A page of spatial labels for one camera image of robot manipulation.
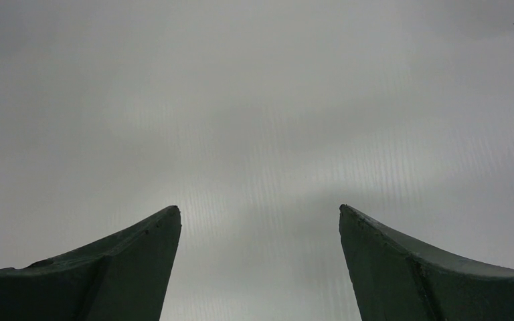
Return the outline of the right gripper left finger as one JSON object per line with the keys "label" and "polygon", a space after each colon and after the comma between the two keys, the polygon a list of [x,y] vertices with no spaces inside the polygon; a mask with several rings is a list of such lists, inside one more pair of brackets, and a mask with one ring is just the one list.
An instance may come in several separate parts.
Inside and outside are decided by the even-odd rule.
{"label": "right gripper left finger", "polygon": [[72,251],[0,269],[0,320],[158,320],[180,235],[172,205]]}

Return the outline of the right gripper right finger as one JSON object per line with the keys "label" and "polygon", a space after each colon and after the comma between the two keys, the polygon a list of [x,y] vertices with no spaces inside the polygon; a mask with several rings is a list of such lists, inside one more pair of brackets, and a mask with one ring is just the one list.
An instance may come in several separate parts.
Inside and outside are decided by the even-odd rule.
{"label": "right gripper right finger", "polygon": [[450,253],[348,205],[339,210],[363,320],[514,320],[514,269]]}

